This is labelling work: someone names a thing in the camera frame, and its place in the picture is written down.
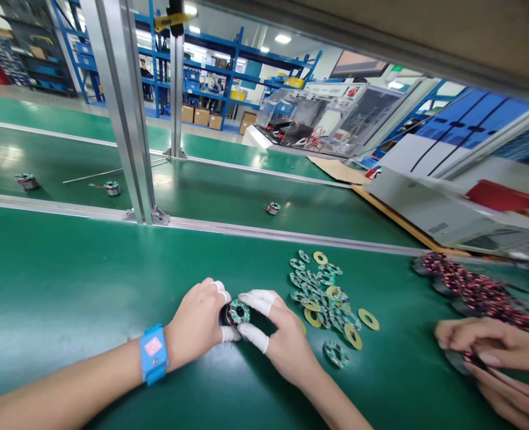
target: green workbench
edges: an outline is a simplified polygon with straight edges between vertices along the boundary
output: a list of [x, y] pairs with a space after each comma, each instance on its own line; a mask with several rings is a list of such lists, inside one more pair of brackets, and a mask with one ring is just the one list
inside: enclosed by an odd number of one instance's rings
[[[261, 157], [254, 155], [250, 163]], [[297, 162], [313, 165], [302, 157]], [[156, 201], [171, 216], [423, 248], [349, 189], [177, 159], [154, 165]], [[125, 210], [132, 205], [122, 172], [62, 183], [119, 167], [115, 147], [0, 128], [0, 194]], [[18, 173], [34, 173], [42, 189], [23, 192], [14, 179]], [[107, 180], [119, 182], [120, 196], [88, 186]], [[263, 209], [272, 201], [282, 206], [276, 216]]]
[[[204, 277], [234, 297], [273, 288], [290, 300], [288, 260], [311, 245], [103, 222], [0, 208], [0, 395], [167, 323]], [[376, 429], [511, 428], [453, 371], [433, 337], [457, 318], [447, 300], [409, 269], [405, 256], [323, 248], [344, 274], [352, 307], [372, 312], [363, 350], [334, 330], [308, 326], [322, 366]], [[263, 317], [255, 317], [263, 325]], [[349, 352], [335, 369], [326, 340]], [[89, 428], [324, 428], [307, 400], [247, 342], [219, 345], [151, 388], [137, 389]]]

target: vent grille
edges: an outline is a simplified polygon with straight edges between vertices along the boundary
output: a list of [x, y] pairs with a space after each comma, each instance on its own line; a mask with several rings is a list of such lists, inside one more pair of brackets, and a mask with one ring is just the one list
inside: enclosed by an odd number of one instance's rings
[[435, 227], [430, 228], [428, 231], [431, 234], [434, 234], [434, 233], [439, 232], [440, 230], [445, 229], [446, 227], [449, 227], [449, 226], [446, 223], [441, 223], [441, 224], [436, 225]]

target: cable bundle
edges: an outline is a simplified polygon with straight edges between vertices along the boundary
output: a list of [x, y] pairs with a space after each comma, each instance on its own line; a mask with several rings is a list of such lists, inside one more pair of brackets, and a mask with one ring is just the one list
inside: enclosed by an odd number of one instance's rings
[[433, 288], [440, 294], [459, 297], [452, 305], [465, 315], [494, 318], [529, 332], [529, 309], [505, 289], [520, 288], [470, 272], [441, 253], [417, 258], [413, 268], [431, 278]]

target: wooden board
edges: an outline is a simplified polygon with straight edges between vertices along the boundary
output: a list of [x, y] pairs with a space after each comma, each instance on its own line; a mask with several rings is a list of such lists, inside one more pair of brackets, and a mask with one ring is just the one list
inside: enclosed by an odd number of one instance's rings
[[355, 184], [366, 184], [372, 182], [371, 179], [365, 177], [365, 172], [360, 170], [352, 169], [344, 165], [339, 160], [329, 160], [325, 158], [308, 157], [308, 159], [321, 168], [324, 172], [328, 173], [335, 180], [342, 182], [355, 183]]
[[394, 209], [390, 208], [387, 204], [383, 203], [382, 201], [371, 195], [361, 185], [352, 185], [352, 189], [356, 191], [356, 193], [358, 193], [360, 196], [362, 196], [365, 200], [370, 202], [375, 208], [379, 209], [389, 218], [393, 219], [400, 227], [402, 227], [404, 230], [406, 230], [408, 233], [410, 233], [413, 237], [418, 239], [432, 251], [465, 257], [469, 257], [471, 255], [466, 251], [441, 246], [439, 243], [437, 243], [435, 240], [433, 240], [431, 237], [429, 237], [427, 234], [425, 234], [423, 231], [413, 225], [410, 221], [406, 220], [406, 218], [394, 211]]

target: cardboard sheet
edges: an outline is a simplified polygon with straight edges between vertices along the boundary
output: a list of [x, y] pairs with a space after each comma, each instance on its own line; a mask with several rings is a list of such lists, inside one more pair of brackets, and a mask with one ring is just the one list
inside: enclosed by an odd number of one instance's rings
[[320, 167], [324, 172], [332, 176], [335, 180], [360, 185], [372, 182], [371, 179], [364, 176], [364, 172], [345, 166], [339, 160], [328, 160], [310, 156], [308, 159]]

